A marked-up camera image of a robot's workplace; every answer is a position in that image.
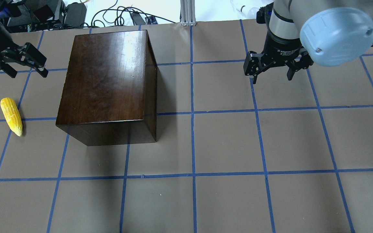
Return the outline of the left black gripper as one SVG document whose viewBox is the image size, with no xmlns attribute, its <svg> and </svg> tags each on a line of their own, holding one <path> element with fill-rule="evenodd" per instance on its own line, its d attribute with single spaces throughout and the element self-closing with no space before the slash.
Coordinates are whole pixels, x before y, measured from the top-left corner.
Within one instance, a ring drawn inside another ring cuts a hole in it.
<svg viewBox="0 0 373 233">
<path fill-rule="evenodd" d="M 9 65 L 10 63 L 33 68 L 43 78 L 46 78 L 49 73 L 45 68 L 46 61 L 46 56 L 29 42 L 26 42 L 23 46 L 13 42 L 7 46 L 0 45 L 0 71 L 11 78 L 16 77 L 17 71 Z"/>
</svg>

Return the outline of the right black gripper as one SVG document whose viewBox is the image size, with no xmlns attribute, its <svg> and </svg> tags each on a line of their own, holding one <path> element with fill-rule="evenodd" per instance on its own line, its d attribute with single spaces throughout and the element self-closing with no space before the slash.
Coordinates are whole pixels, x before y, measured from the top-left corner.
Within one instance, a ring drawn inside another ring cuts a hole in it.
<svg viewBox="0 0 373 233">
<path fill-rule="evenodd" d="M 243 65 L 246 76 L 253 76 L 256 84 L 258 75 L 272 67 L 288 66 L 287 79 L 292 80 L 294 74 L 314 64 L 308 51 L 303 48 L 299 38 L 284 39 L 268 31 L 263 51 L 248 51 Z"/>
</svg>

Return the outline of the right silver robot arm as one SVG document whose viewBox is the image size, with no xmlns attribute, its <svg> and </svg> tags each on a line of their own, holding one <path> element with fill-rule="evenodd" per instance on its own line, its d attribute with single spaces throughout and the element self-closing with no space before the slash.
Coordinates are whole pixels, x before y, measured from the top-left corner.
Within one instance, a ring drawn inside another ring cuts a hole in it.
<svg viewBox="0 0 373 233">
<path fill-rule="evenodd" d="M 247 52 L 244 61 L 253 83 L 270 68 L 288 67 L 291 81 L 311 65 L 338 66 L 373 47 L 373 0 L 274 0 L 256 22 L 267 34 L 263 51 Z"/>
</svg>

